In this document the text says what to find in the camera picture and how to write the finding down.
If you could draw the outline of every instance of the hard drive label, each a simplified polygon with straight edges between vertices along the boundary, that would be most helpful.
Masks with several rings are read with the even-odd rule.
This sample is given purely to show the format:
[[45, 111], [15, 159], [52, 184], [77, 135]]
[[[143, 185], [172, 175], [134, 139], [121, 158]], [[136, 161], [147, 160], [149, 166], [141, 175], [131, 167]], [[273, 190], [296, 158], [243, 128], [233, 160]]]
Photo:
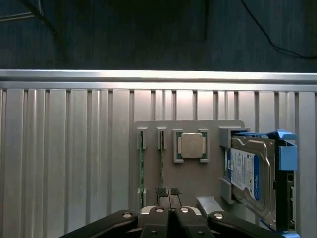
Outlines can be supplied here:
[[259, 158], [256, 154], [230, 149], [227, 155], [227, 175], [230, 182], [250, 196], [260, 199]]

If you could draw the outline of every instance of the aluminum extrusion panel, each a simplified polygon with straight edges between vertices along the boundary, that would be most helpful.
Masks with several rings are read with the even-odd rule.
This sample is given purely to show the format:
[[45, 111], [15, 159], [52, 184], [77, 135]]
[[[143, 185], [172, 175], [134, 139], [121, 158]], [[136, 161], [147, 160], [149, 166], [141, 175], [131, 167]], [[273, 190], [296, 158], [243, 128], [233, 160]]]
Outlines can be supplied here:
[[313, 73], [0, 70], [0, 237], [56, 238], [132, 208], [135, 121], [238, 119], [299, 135], [296, 230], [316, 238], [316, 93]]

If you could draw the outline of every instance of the black cable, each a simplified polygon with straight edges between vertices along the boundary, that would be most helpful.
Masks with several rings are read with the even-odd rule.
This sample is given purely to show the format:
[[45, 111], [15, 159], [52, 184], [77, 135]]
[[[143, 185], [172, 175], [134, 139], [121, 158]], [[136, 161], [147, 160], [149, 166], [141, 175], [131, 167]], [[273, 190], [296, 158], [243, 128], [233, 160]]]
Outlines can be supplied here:
[[304, 58], [304, 59], [317, 59], [317, 55], [312, 55], [312, 56], [304, 56], [302, 54], [299, 54], [295, 51], [291, 51], [282, 47], [277, 46], [276, 44], [273, 43], [273, 41], [271, 40], [271, 38], [269, 37], [268, 33], [264, 30], [264, 28], [261, 26], [261, 24], [258, 22], [258, 20], [254, 17], [254, 15], [252, 14], [252, 12], [250, 11], [250, 9], [248, 8], [248, 6], [246, 5], [246, 3], [244, 2], [244, 0], [240, 0], [244, 9], [247, 11], [247, 13], [249, 14], [249, 16], [254, 20], [254, 22], [256, 23], [256, 25], [260, 28], [260, 30], [262, 31], [262, 33], [265, 35], [265, 37], [267, 38], [269, 44], [271, 46], [273, 46], [274, 49], [276, 49], [277, 51], [283, 53], [283, 54], [287, 54], [293, 57], [298, 57], [298, 58]]

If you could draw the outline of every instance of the hard drive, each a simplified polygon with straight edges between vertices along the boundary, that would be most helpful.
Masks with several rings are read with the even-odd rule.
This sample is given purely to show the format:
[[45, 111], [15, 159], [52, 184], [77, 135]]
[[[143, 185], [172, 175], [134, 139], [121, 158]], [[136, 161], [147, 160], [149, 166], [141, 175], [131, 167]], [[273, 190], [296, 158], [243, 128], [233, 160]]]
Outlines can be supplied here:
[[276, 230], [275, 140], [233, 136], [226, 156], [232, 194]]

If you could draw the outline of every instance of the screw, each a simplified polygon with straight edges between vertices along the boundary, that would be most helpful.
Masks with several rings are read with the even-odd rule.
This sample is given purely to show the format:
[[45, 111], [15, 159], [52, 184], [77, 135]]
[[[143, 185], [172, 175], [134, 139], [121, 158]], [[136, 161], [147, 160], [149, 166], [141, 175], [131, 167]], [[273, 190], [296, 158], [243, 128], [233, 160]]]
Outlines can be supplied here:
[[215, 214], [213, 215], [213, 217], [215, 217], [215, 218], [217, 218], [217, 219], [222, 219], [222, 218], [223, 218], [223, 215], [220, 214], [220, 213], [215, 213]]
[[188, 208], [182, 207], [182, 208], [180, 209], [180, 211], [183, 212], [183, 213], [187, 213], [187, 212], [188, 212]]
[[132, 217], [132, 215], [131, 215], [131, 213], [124, 213], [123, 217], [124, 218], [130, 218], [130, 217]]

